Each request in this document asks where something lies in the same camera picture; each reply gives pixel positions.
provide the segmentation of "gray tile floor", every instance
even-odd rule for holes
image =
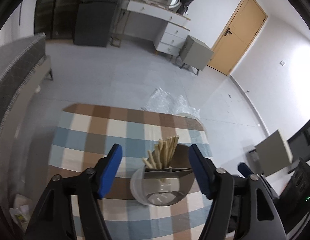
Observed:
[[[43,174],[55,126],[61,110],[74,102],[141,109],[155,88],[183,95],[201,110],[215,164],[231,173],[265,138],[254,112],[228,77],[210,67],[199,76],[179,69],[164,54],[156,56],[148,41],[123,41],[120,49],[54,41],[46,50],[54,81],[44,80],[29,105],[14,145],[22,165],[14,173],[20,184],[12,185],[12,192],[38,199],[45,187]]]

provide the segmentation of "plaid tablecloth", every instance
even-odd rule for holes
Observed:
[[[190,193],[168,207],[144,206],[129,189],[132,174],[144,164],[147,150],[159,139],[179,135],[179,143],[197,144],[205,157],[211,151],[202,125],[195,119],[140,110],[74,104],[65,108],[52,143],[48,179],[54,174],[76,176],[108,154],[114,143],[123,158],[100,207],[115,239],[198,239],[211,202],[195,181]],[[76,234],[83,239],[77,197],[72,196]]]

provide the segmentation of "clear plastic bag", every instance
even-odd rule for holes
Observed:
[[[161,88],[155,89],[148,99],[146,106],[142,107],[142,109],[164,114],[187,113],[200,119],[200,110],[191,107],[182,95],[173,96],[171,93],[165,92]]]

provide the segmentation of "silver bolt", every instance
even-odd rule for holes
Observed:
[[[59,181],[61,178],[62,178],[61,175],[56,174],[56,175],[54,175],[54,176],[52,177],[52,181]]]
[[[216,171],[217,171],[217,173],[219,173],[219,174],[224,174],[224,173],[226,173],[226,170],[224,170],[223,168],[217,168]]]
[[[95,172],[94,168],[87,168],[85,170],[85,174],[87,174],[87,175],[93,174],[94,172]]]
[[[258,175],[256,174],[251,174],[249,177],[251,178],[251,180],[255,180],[255,181],[259,179]]]

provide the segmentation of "yellow door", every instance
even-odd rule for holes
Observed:
[[[228,75],[251,44],[267,15],[255,0],[242,0],[223,35],[213,46],[208,66]]]

